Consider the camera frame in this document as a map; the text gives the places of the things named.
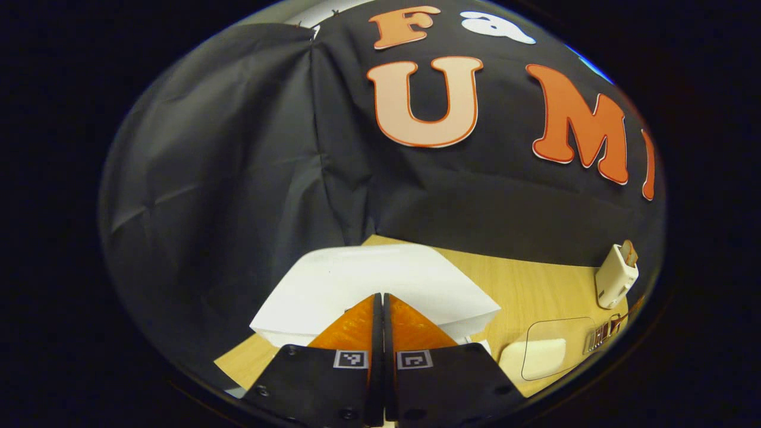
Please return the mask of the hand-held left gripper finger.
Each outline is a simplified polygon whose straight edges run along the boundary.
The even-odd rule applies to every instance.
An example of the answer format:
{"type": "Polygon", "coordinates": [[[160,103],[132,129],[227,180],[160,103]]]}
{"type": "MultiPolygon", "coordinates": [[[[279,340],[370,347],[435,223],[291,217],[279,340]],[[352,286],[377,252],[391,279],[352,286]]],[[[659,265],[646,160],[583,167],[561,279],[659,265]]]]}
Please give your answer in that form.
{"type": "Polygon", "coordinates": [[[484,427],[524,405],[483,344],[457,344],[392,294],[383,310],[385,415],[396,427],[484,427]]]}
{"type": "Polygon", "coordinates": [[[282,346],[243,401],[294,427],[382,426],[383,353],[382,297],[376,293],[307,346],[282,346]]]}

